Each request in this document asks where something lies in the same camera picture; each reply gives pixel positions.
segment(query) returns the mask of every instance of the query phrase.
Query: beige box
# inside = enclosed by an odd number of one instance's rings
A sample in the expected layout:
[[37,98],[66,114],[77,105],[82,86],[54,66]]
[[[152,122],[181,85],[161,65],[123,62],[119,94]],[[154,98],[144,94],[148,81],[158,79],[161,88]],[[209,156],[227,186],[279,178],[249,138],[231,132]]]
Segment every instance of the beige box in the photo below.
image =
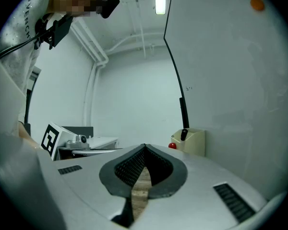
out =
[[195,128],[187,128],[188,134],[185,141],[180,140],[182,129],[178,130],[171,137],[171,142],[176,144],[177,150],[194,154],[198,156],[205,156],[205,131]]

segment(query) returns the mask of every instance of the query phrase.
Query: black cable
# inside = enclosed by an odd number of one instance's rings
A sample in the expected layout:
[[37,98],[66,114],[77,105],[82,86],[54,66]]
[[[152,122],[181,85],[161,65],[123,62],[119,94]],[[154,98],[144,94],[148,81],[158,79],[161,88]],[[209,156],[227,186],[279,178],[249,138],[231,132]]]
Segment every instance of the black cable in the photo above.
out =
[[14,45],[14,46],[11,46],[11,47],[9,47],[9,48],[4,49],[3,51],[0,52],[0,59],[2,59],[3,57],[5,57],[6,55],[10,54],[11,52],[14,52],[14,51],[16,51],[17,49],[19,49],[19,48],[27,45],[28,43],[32,42],[33,40],[35,40],[35,39],[37,39],[37,38],[39,38],[39,37],[44,36],[46,33],[48,33],[48,30],[45,31],[45,32],[42,33],[42,34],[41,34],[41,33],[38,33],[35,37],[33,37],[33,38],[31,38],[31,39],[29,39],[29,40],[27,40],[27,41],[25,41],[25,42],[22,42],[22,43],[19,43],[19,44],[16,44],[16,45]]

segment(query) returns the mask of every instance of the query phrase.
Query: person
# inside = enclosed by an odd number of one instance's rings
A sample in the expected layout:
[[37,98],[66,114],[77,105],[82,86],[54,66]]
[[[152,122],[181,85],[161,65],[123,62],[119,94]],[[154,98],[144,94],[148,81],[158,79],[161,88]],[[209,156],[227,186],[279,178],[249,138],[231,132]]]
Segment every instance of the person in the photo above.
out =
[[[96,0],[22,0],[8,18],[0,33],[0,51],[22,43],[36,35],[35,24],[40,19],[49,19],[54,13],[70,13],[81,16],[95,11]],[[34,40],[1,59],[3,67],[26,95],[27,82],[32,74],[40,49],[34,49]],[[13,135],[24,138],[34,148],[37,144],[24,128],[25,102],[18,116],[18,125]]]

